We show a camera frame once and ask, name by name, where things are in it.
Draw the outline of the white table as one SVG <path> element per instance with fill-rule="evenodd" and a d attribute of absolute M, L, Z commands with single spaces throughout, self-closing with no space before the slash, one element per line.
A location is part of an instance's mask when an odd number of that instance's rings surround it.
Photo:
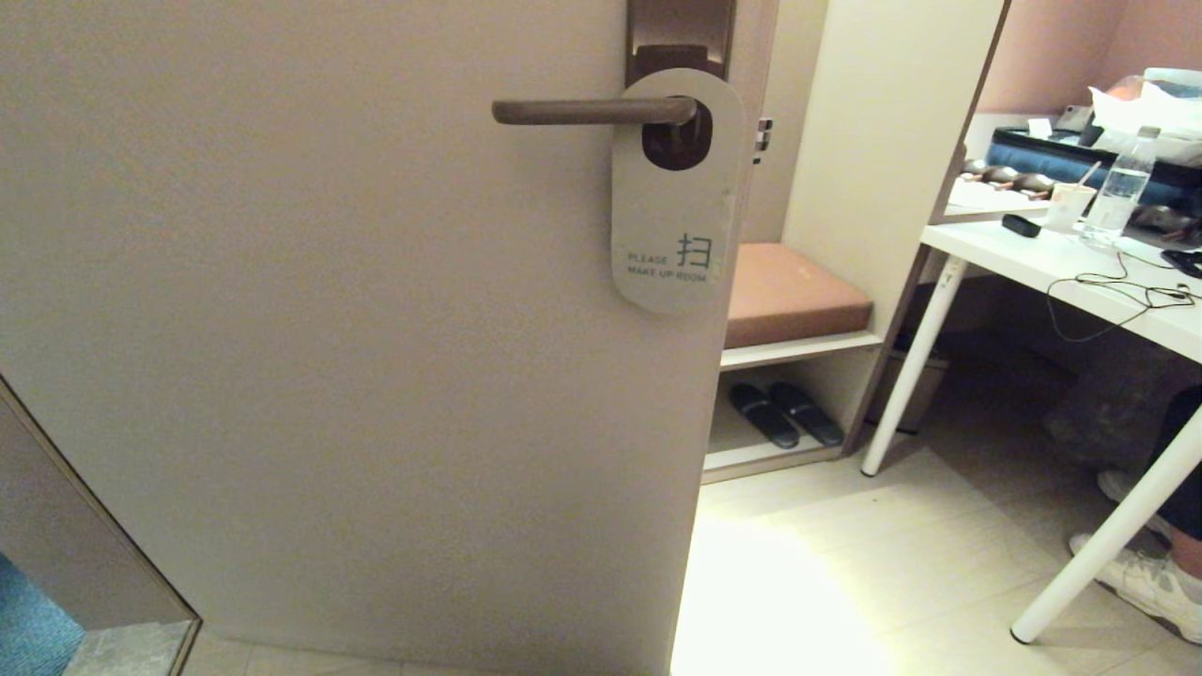
<path fill-rule="evenodd" d="M 895 389 L 859 462 L 865 476 L 874 476 L 883 466 L 902 413 L 969 266 L 1036 287 L 1117 330 L 1202 364 L 1202 281 L 1189 281 L 1182 272 L 1155 262 L 1156 249 L 1146 243 L 1124 238 L 1115 250 L 1103 253 L 1069 235 L 1047 231 L 1025 238 L 996 220 L 962 220 L 924 227 L 920 247 L 923 253 L 944 253 L 946 260 Z M 1090 542 L 1010 625 L 1010 638 L 1022 645 L 1034 642 L 1197 466 L 1202 466 L 1202 410 L 1194 413 L 1164 457 L 1097 527 Z"/>

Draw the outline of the blue suitcase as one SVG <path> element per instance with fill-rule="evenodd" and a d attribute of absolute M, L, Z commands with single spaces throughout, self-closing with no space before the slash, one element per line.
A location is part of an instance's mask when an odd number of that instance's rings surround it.
<path fill-rule="evenodd" d="M 1093 188 L 1103 184 L 1115 158 L 1113 152 L 1065 143 L 1059 137 L 1034 138 L 1019 128 L 994 130 L 986 152 L 988 165 L 1008 166 L 1018 173 L 1042 173 L 1069 183 L 1078 180 L 1085 170 L 1097 162 L 1100 168 L 1085 180 Z M 1158 160 L 1139 204 L 1165 206 L 1191 217 L 1202 217 L 1202 168 Z"/>

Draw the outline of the white paper cup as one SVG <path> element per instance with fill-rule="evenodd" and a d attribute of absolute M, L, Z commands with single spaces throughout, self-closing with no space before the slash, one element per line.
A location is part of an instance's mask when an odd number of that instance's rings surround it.
<path fill-rule="evenodd" d="M 1042 227 L 1058 235 L 1072 235 L 1095 196 L 1096 190 L 1091 186 L 1058 180 L 1052 189 Z"/>

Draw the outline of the grey waste bin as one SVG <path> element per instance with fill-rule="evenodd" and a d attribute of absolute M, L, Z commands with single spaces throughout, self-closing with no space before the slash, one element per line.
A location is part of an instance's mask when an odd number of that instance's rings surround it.
<path fill-rule="evenodd" d="M 879 423 L 881 416 L 883 416 L 885 407 L 887 407 L 887 401 L 889 395 L 893 393 L 895 389 L 895 383 L 902 372 L 902 364 L 908 356 L 908 351 L 889 350 L 889 356 L 886 360 L 883 376 L 880 376 L 877 389 L 871 397 L 867 414 L 865 423 Z M 902 434 L 917 434 L 920 427 L 922 427 L 923 420 L 932 407 L 932 401 L 944 379 L 948 373 L 950 360 L 946 358 L 944 352 L 935 349 L 932 355 L 928 356 L 922 370 L 920 370 L 920 378 L 911 393 L 911 398 L 902 413 L 902 419 L 899 420 L 897 431 Z"/>

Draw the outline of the white sneaker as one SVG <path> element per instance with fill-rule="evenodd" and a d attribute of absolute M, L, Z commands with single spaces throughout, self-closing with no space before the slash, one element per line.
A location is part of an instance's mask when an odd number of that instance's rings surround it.
<path fill-rule="evenodd" d="M 1094 580 L 1202 646 L 1202 540 L 1176 530 L 1170 552 L 1160 558 L 1121 548 Z"/>
<path fill-rule="evenodd" d="M 1115 469 L 1108 469 L 1099 472 L 1096 475 L 1096 484 L 1103 496 L 1108 498 L 1112 503 L 1120 504 L 1137 484 L 1137 479 L 1133 478 L 1130 472 L 1121 472 Z M 1158 535 L 1164 542 L 1171 542 L 1172 527 L 1158 512 L 1154 512 L 1150 518 L 1147 518 L 1146 530 L 1152 530 Z"/>

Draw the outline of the leg in dark trousers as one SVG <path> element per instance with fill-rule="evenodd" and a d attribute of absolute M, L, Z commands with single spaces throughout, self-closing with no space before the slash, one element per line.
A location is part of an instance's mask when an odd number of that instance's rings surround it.
<path fill-rule="evenodd" d="M 1201 408 L 1202 384 L 1184 389 L 1172 398 L 1161 419 L 1152 462 L 1160 459 Z M 1194 467 L 1156 515 L 1166 523 L 1164 538 L 1170 542 L 1172 561 L 1183 573 L 1202 580 L 1202 466 Z"/>

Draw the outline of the clear plastic water bottle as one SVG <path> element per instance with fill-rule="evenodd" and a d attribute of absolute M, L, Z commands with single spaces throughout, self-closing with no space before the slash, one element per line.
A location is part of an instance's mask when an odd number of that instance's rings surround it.
<path fill-rule="evenodd" d="M 1085 245 L 1113 249 L 1152 179 L 1160 128 L 1139 128 L 1121 146 L 1079 232 Z"/>

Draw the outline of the bronze door lock plate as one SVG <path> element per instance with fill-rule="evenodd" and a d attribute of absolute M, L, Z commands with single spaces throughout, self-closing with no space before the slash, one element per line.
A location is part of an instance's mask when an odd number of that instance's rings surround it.
<path fill-rule="evenodd" d="M 627 0 L 625 85 L 665 69 L 694 69 L 728 81 L 737 0 Z M 710 149 L 713 118 L 700 103 L 680 125 L 642 128 L 645 158 L 662 170 L 685 171 Z"/>

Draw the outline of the white shelf cabinet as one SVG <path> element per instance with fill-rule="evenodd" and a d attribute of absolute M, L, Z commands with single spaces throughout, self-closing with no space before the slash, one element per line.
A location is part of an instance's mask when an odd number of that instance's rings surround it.
<path fill-rule="evenodd" d="M 923 263 L 920 232 L 944 214 L 966 124 L 1010 0 L 776 0 L 754 166 L 738 237 L 780 243 L 871 300 L 865 330 L 725 349 L 702 480 L 718 484 L 853 453 Z M 734 411 L 737 383 L 785 381 L 844 429 L 825 447 L 764 440 Z"/>

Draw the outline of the white plastic bag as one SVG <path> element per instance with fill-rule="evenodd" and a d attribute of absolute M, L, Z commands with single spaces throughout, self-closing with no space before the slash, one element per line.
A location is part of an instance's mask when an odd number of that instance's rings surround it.
<path fill-rule="evenodd" d="M 1202 71 L 1146 69 L 1108 91 L 1091 88 L 1096 149 L 1117 153 L 1142 128 L 1156 128 L 1159 161 L 1202 168 Z"/>

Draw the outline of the beige wooden door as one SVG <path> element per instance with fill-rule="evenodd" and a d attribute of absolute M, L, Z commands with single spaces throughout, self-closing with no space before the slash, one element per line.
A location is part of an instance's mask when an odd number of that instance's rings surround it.
<path fill-rule="evenodd" d="M 746 112 L 776 0 L 737 0 Z M 718 307 L 612 275 L 627 0 L 0 0 L 0 374 L 225 638 L 670 676 Z"/>

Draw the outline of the white door hanger sign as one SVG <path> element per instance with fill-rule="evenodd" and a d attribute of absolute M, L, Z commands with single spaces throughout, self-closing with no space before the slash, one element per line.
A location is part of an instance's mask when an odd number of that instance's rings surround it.
<path fill-rule="evenodd" d="M 700 162 L 670 168 L 654 161 L 643 128 L 617 128 L 612 146 L 609 249 L 615 286 L 627 302 L 657 314 L 713 312 L 724 286 L 740 173 L 746 168 L 746 112 L 714 75 L 665 69 L 624 97 L 683 97 L 710 120 Z"/>

